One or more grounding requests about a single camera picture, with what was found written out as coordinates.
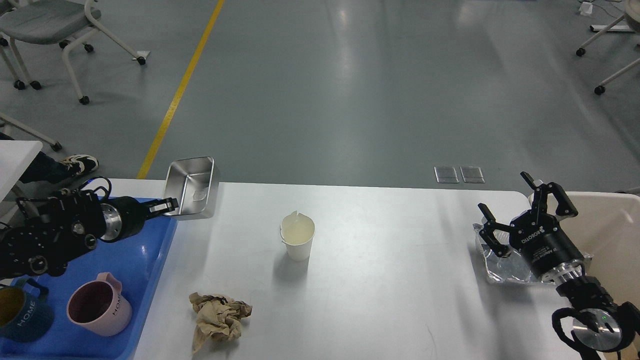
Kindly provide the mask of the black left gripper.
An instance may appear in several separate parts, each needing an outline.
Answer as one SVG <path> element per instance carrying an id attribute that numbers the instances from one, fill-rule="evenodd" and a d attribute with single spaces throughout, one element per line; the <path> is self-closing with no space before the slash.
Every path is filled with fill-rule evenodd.
<path id="1" fill-rule="evenodd" d="M 146 220 L 154 219 L 179 209 L 178 199 L 169 197 L 151 199 L 145 204 L 130 196 L 108 199 L 100 204 L 105 221 L 101 240 L 115 243 L 138 234 Z"/>

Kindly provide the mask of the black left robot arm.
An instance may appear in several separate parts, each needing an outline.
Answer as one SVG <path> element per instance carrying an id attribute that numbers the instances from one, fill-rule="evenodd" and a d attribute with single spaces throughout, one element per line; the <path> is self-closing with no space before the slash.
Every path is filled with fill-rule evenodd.
<path id="1" fill-rule="evenodd" d="M 19 226 L 3 223 L 0 237 L 2 280 L 66 273 L 69 263 L 98 248 L 142 232 L 148 221 L 179 209 L 174 197 L 142 202 L 112 196 L 113 183 L 89 188 L 92 177 L 75 188 L 64 187 L 46 197 L 18 196 L 23 215 Z"/>

